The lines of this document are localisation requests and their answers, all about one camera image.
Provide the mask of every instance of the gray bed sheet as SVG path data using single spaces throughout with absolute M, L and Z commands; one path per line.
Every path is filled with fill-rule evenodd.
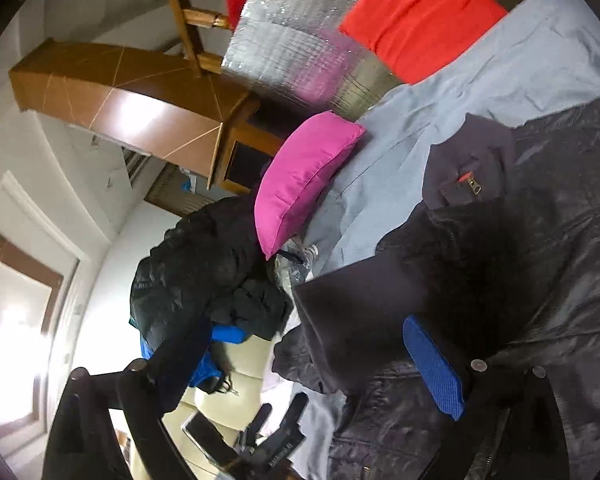
M 583 0 L 525 0 L 455 62 L 358 121 L 356 150 L 308 222 L 318 276 L 374 254 L 422 199 L 429 147 L 467 113 L 518 126 L 600 97 L 600 22 Z

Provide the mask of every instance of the black jacket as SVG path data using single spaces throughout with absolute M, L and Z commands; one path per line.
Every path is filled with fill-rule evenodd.
M 379 250 L 443 269 L 423 308 L 433 306 L 472 358 L 547 370 L 572 478 L 589 480 L 600 469 L 600 99 L 512 134 L 515 163 L 499 197 L 435 210 L 422 204 Z M 445 308 L 453 322 L 444 323 Z M 482 337 L 463 337 L 463 327 Z M 284 367 L 308 364 L 278 363 Z M 417 478 L 450 421 L 408 359 L 370 373 L 349 399 L 331 477 Z
M 264 339 L 280 329 L 288 298 L 267 277 L 253 198 L 225 198 L 180 220 L 138 265 L 131 317 L 156 349 L 207 316 Z

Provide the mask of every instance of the blue fabric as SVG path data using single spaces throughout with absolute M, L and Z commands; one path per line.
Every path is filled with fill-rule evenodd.
M 247 339 L 246 332 L 237 326 L 215 324 L 213 332 L 211 333 L 211 341 L 240 344 L 245 339 Z M 140 336 L 140 353 L 144 359 L 149 359 L 154 354 L 154 351 L 151 350 L 151 347 L 142 336 Z M 218 369 L 218 366 L 216 366 L 209 350 L 207 350 L 202 356 L 202 360 L 196 366 L 191 381 L 189 382 L 189 386 L 195 388 L 202 381 L 211 377 L 220 378 L 222 377 L 222 372 Z
M 464 412 L 461 380 L 417 317 L 404 320 L 402 340 L 440 411 L 458 420 Z

